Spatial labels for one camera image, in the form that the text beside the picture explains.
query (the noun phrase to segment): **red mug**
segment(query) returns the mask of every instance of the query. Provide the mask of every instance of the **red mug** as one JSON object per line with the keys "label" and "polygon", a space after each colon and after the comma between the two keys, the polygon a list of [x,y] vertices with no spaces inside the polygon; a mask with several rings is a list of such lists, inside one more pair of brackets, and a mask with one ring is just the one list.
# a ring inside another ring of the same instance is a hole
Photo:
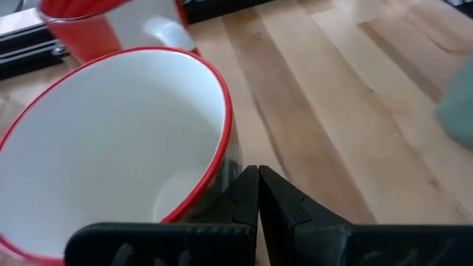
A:
{"label": "red mug", "polygon": [[96,222],[198,216],[239,159],[230,93],[199,56],[141,47],[86,63],[0,141],[0,265],[62,265]]}
{"label": "red mug", "polygon": [[81,64],[135,47],[197,52],[180,0],[42,0],[37,12]]}

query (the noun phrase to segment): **teal object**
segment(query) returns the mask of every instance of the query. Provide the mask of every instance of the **teal object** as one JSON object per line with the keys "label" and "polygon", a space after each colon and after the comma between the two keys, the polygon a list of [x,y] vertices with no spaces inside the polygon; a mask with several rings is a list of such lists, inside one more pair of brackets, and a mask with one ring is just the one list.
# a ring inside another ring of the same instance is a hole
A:
{"label": "teal object", "polygon": [[468,149],[473,149],[473,57],[455,75],[437,110],[445,133]]}

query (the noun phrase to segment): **wooden table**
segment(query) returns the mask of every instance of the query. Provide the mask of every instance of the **wooden table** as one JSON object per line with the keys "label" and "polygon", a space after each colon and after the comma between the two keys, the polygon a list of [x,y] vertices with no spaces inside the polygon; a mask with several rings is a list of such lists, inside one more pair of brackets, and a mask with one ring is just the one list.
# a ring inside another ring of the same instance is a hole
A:
{"label": "wooden table", "polygon": [[[434,111],[472,29],[435,0],[388,0],[363,23],[329,0],[275,0],[191,33],[231,90],[244,164],[269,165],[351,222],[468,223],[473,152]],[[0,134],[67,71],[0,82]]]}

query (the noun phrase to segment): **mug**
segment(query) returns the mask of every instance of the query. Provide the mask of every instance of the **mug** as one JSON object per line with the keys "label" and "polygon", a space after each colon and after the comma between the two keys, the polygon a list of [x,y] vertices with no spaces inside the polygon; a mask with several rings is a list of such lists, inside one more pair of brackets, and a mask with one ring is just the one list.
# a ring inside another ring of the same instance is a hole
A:
{"label": "mug", "polygon": [[222,76],[193,53],[141,47],[84,64],[0,142],[0,251],[62,265],[83,226],[198,215],[241,172],[235,130]]}
{"label": "mug", "polygon": [[134,47],[197,52],[179,0],[42,0],[37,12],[81,64]]}

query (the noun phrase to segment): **mug handle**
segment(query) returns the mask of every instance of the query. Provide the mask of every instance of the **mug handle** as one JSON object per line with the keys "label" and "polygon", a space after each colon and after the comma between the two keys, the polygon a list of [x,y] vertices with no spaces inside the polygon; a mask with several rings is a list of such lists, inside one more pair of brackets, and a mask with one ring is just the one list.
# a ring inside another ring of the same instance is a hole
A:
{"label": "mug handle", "polygon": [[196,48],[188,31],[181,24],[168,18],[161,16],[150,18],[144,25],[144,31],[165,47],[185,51],[193,51]]}

